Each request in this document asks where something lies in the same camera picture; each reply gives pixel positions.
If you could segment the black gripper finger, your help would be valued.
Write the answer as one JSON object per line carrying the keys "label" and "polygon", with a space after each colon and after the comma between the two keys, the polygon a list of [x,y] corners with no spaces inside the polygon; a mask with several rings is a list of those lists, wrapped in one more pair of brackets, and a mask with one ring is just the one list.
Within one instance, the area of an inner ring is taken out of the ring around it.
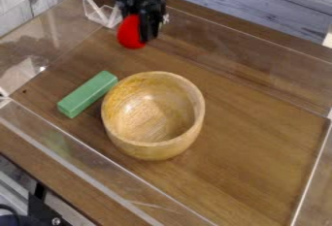
{"label": "black gripper finger", "polygon": [[157,37],[159,28],[163,25],[164,10],[139,10],[140,41],[147,43]]}
{"label": "black gripper finger", "polygon": [[135,0],[117,1],[116,5],[120,10],[121,18],[139,13],[139,4]]}

